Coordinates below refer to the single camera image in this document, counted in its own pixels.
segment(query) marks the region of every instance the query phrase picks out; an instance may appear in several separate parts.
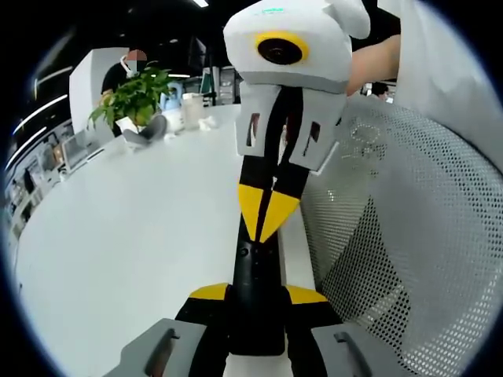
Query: camera lens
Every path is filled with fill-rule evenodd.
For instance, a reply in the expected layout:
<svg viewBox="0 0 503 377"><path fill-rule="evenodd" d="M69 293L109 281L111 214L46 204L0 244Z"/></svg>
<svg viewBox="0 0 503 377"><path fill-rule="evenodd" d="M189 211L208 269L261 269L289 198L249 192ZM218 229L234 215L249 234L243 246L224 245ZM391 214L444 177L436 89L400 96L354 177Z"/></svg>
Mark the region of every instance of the camera lens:
<svg viewBox="0 0 503 377"><path fill-rule="evenodd" d="M260 55L274 64L290 65L302 60L302 50L286 39L271 38L260 42Z"/></svg>

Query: gray mesh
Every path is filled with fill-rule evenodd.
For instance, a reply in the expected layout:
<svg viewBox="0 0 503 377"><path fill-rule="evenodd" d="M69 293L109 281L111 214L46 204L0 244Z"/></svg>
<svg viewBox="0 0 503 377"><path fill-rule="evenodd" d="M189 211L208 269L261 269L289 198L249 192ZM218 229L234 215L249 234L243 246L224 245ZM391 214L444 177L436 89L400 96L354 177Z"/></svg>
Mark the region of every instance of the gray mesh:
<svg viewBox="0 0 503 377"><path fill-rule="evenodd" d="M302 210L317 285L419 375L459 375L503 301L503 178L456 134L353 96Z"/></svg>

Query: human arm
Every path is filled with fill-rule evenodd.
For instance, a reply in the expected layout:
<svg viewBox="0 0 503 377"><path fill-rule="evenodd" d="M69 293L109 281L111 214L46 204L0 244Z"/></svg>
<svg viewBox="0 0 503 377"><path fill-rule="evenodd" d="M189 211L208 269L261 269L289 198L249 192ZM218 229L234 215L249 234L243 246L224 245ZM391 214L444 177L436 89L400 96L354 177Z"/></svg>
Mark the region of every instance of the human arm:
<svg viewBox="0 0 503 377"><path fill-rule="evenodd" d="M399 63L400 35L393 35L381 43L354 52L347 95L353 94L367 82L396 79Z"/></svg>

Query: green leaves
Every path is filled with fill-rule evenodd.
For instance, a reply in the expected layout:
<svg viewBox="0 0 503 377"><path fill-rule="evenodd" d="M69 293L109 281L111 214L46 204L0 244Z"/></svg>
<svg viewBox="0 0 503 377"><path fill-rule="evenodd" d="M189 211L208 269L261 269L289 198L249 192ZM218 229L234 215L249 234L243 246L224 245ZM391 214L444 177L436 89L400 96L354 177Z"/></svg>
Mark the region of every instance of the green leaves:
<svg viewBox="0 0 503 377"><path fill-rule="evenodd" d="M148 66L140 75L105 97L102 104L91 112L90 119L95 123L104 115L107 124L113 127L116 120L128 116L137 126L146 126L156 112L160 95L169 95L167 84L170 81L168 70Z"/></svg>

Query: white table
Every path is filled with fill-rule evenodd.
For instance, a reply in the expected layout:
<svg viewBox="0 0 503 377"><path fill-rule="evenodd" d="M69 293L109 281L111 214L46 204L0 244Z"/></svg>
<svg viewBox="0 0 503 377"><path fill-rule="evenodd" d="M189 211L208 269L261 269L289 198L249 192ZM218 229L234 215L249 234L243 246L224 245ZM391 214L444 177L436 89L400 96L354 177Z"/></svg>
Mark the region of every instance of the white table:
<svg viewBox="0 0 503 377"><path fill-rule="evenodd" d="M20 299L66 375L103 375L120 350L189 294L232 282L240 209L233 121L139 152L119 137L56 186L20 238ZM314 288L299 212L281 231L289 284ZM226 375L292 375L286 356L229 357Z"/></svg>

